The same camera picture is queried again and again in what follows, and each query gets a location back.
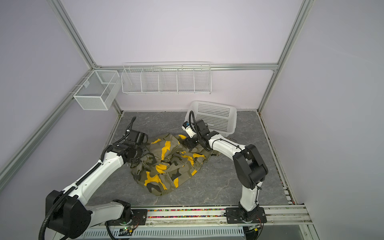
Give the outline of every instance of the robotic arm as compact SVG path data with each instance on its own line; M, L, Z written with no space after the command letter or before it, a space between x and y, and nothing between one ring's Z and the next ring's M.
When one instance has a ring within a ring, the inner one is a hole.
M118 220L127 226L139 225L140 219L134 219L131 205L127 202L113 200L108 204L86 206L96 189L115 170L127 162L132 164L139 161L148 153L143 145L146 134L131 130L134 119L135 117L127 127L126 135L104 149L98 162L88 172L62 191L54 190L46 197L46 217L39 232L39 240L44 239L47 227L66 237L77 238L88 227L109 220ZM203 120L194 123L185 122L182 128L189 135L184 140L189 149L201 144L209 151L221 152L234 162L243 189L239 208L226 210L227 222L238 223L237 221L241 220L246 223L259 221L261 223L258 216L262 216L263 209L258 206L257 198L268 169L257 148L252 144L248 146L237 144L215 131L210 132Z

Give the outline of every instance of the camouflage fabric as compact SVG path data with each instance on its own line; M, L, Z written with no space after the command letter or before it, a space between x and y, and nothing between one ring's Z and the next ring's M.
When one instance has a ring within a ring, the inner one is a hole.
M185 138L184 135L166 134L148 140L149 153L141 157L138 165L131 166L135 181L150 193L160 196L178 188L196 174L212 152L201 145L189 151L182 145Z

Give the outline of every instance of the gray tabletop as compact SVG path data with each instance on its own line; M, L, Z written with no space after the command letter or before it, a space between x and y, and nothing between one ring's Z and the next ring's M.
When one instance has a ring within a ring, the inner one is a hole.
M137 116L137 119L132 129L144 132L150 138L166 133L185 134L181 129L185 115L186 112L125 112L113 140L118 140L123 135L133 116ZM288 204L257 113L237 112L235 133L228 138L239 144L255 145L268 167L269 173L259 193L260 205ZM242 185L237 179L233 161L221 154L212 156L191 179L163 196L155 196L139 186L134 181L129 166L122 166L96 190L88 205L104 204L114 199L129 202L134 207L238 205L241 193Z

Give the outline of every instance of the white wire basket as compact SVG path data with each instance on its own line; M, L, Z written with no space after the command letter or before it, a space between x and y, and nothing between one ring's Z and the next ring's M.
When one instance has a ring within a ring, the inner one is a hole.
M217 131L223 137L233 134L236 128L237 110L235 107L203 102L193 101L188 109L185 121L189 122L189 112L193 111L195 120L202 119L207 124L210 131Z
M121 73L122 91L126 94L211 93L209 65L194 67L129 66Z
M121 88L115 70L94 70L73 97L84 110L108 110Z

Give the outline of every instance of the gray floor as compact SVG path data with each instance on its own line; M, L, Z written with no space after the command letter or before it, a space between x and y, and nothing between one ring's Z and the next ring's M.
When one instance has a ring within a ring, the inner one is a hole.
M181 129L186 112L148 112L124 113L113 140L120 138L133 116L137 119L132 129L147 133L149 137L162 134L185 134ZM255 145L269 173L259 193L261 205L285 205L283 186L278 176L265 135L253 111L237 112L235 133L229 138L240 144ZM115 171L93 194L89 205L104 204L113 199L121 199L132 206L153 205L237 205L242 192L242 185L237 179L233 161L223 154L213 156L203 167L173 192L155 196L139 186L130 174L128 166Z

